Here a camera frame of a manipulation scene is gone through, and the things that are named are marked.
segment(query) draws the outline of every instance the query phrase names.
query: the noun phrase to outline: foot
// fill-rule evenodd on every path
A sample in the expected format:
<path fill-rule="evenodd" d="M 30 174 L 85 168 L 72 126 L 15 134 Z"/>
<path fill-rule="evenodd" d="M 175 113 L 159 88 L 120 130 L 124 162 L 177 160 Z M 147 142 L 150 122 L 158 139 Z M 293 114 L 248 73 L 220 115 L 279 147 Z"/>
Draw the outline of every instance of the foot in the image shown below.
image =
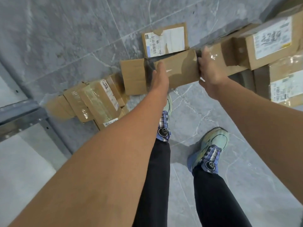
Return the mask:
<path fill-rule="evenodd" d="M 170 95 L 167 95 L 167 103 L 166 106 L 163 108 L 162 116 L 160 118 L 159 126 L 158 126 L 158 133 L 157 139 L 167 142 L 169 137 L 171 136 L 169 125 L 169 116 L 172 113 L 172 98 Z"/>
<path fill-rule="evenodd" d="M 206 172 L 218 174 L 219 157 L 227 147 L 228 142 L 229 133 L 221 127 L 207 132 L 202 137 L 200 149 L 188 157 L 188 170 L 192 172 L 196 166 L 201 166 Z"/>

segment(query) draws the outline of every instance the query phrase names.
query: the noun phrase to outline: shoe sole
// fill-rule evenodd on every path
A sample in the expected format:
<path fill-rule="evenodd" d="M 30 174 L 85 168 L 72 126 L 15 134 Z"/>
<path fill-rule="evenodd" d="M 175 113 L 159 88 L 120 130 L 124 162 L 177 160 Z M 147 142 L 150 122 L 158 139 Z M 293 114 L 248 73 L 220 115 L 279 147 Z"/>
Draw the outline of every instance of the shoe sole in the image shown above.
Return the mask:
<path fill-rule="evenodd" d="M 211 129 L 210 131 L 206 132 L 206 133 L 203 135 L 203 137 L 201 138 L 201 140 L 203 140 L 203 139 L 207 136 L 207 134 L 209 134 L 210 132 L 212 132 L 213 130 L 218 129 L 218 128 L 221 128 L 222 130 L 228 132 L 228 131 L 225 130 L 223 127 L 217 126 L 217 127 L 213 128 L 213 129 Z M 194 163 L 194 161 L 197 159 L 198 154 L 200 154 L 200 151 L 197 151 L 197 152 L 191 154 L 191 155 L 188 156 L 188 158 L 187 158 L 187 169 L 188 169 L 190 172 L 192 172 L 191 166 L 192 166 L 192 164 Z"/>

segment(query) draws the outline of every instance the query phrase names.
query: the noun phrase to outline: bare skin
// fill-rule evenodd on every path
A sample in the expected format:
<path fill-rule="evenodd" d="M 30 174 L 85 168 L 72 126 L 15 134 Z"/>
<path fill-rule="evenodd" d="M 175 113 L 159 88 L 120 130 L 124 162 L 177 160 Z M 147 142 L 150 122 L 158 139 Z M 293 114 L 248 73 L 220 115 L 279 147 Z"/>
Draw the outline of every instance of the bare skin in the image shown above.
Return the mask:
<path fill-rule="evenodd" d="M 207 49 L 200 81 L 248 143 L 303 203 L 303 112 L 272 103 L 226 77 Z M 10 227 L 131 227 L 146 177 L 169 80 L 162 63 L 150 93 L 129 114 L 86 142 Z"/>

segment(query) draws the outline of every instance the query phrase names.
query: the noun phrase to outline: person's left arm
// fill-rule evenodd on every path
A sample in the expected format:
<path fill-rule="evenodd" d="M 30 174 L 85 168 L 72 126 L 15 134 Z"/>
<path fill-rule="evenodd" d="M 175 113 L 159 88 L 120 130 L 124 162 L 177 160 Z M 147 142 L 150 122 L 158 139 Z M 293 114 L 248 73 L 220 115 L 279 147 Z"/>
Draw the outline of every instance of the person's left arm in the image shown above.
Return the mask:
<path fill-rule="evenodd" d="M 131 227 L 168 87 L 159 63 L 147 96 L 87 141 L 10 227 Z"/>

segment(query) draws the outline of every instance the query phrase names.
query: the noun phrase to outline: person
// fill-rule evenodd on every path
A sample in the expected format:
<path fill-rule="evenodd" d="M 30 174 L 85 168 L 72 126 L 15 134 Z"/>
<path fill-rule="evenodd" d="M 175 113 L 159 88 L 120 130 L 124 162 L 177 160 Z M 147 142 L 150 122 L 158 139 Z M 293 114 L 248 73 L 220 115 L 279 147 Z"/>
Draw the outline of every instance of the person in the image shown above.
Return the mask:
<path fill-rule="evenodd" d="M 230 80 L 207 48 L 199 64 L 204 80 L 200 85 L 219 101 L 247 142 L 302 203 L 298 175 L 303 174 L 303 112 L 272 103 Z M 169 78 L 160 62 L 146 97 L 87 141 L 10 227 L 167 226 L 170 131 L 169 109 L 163 108 L 168 89 Z M 188 158 L 203 227 L 251 226 L 218 175 L 219 156 L 228 140 L 229 133 L 216 127 Z"/>

